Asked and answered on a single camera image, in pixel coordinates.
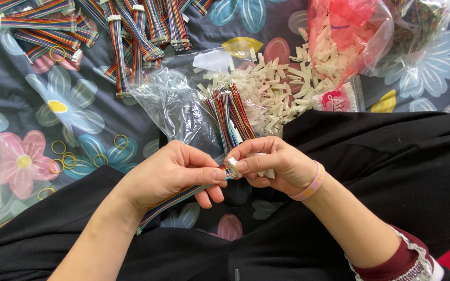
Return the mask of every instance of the black pants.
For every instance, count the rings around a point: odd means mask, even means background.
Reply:
[[[450,249],[450,115],[308,111],[284,139],[343,183],[385,222]],[[45,280],[123,175],[102,167],[0,229],[0,280]],[[354,280],[341,248],[290,201],[235,241],[181,228],[134,237],[119,280]]]

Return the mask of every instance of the pink label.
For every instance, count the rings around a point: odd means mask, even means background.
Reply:
[[[342,91],[330,91],[322,95],[322,111],[351,112],[352,107],[347,93]]]

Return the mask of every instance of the pink wristband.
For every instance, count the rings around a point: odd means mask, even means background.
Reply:
[[[326,175],[326,170],[324,169],[324,166],[322,166],[321,163],[319,163],[315,160],[314,160],[314,162],[317,164],[317,174],[316,174],[315,179],[300,194],[295,195],[295,196],[290,196],[291,199],[296,200],[296,201],[303,201],[303,200],[309,198],[310,196],[312,196],[312,194],[314,194],[317,191],[317,189],[319,189],[321,187],[322,182],[324,181],[324,176]]]

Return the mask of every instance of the hand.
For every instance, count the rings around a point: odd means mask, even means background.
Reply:
[[[250,153],[266,153],[246,158]],[[231,150],[226,160],[234,157],[237,170],[255,188],[272,187],[289,196],[298,195],[314,180],[317,164],[278,137],[249,139]],[[273,169],[276,178],[260,177],[259,171]]]
[[[138,210],[146,212],[159,202],[177,194],[182,188],[197,184],[213,184],[197,193],[203,208],[211,208],[209,196],[223,201],[220,187],[226,187],[225,171],[208,154],[172,141],[132,169],[115,190]]]

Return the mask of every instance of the red plastic bag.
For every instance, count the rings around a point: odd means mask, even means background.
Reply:
[[[377,74],[378,61],[390,50],[393,40],[393,18],[383,0],[314,0],[309,12],[309,52],[312,62],[318,44],[327,40],[337,46],[337,53],[348,56],[341,75],[344,81],[354,73],[367,76]]]

